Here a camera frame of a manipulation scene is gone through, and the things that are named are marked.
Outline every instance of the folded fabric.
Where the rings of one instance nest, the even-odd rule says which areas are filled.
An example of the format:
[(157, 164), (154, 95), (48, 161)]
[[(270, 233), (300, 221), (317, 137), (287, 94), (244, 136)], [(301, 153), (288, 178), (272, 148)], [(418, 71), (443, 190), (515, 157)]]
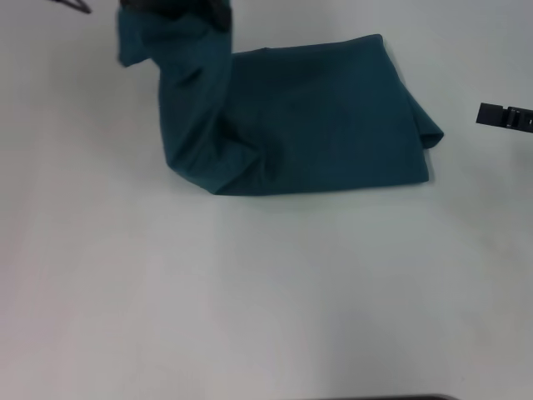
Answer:
[(426, 182), (443, 137), (405, 89), (380, 35), (232, 54), (198, 12), (122, 8), (124, 66), (161, 69), (168, 166), (210, 193), (261, 196)]

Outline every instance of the white surface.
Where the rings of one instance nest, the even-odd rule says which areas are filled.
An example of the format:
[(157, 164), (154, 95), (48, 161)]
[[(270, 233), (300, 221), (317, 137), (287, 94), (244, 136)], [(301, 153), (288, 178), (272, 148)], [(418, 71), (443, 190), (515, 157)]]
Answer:
[(163, 162), (114, 2), (0, 12), (0, 398), (533, 396), (527, 0), (235, 1), (238, 49), (382, 33), (446, 131), (420, 187), (210, 197)]

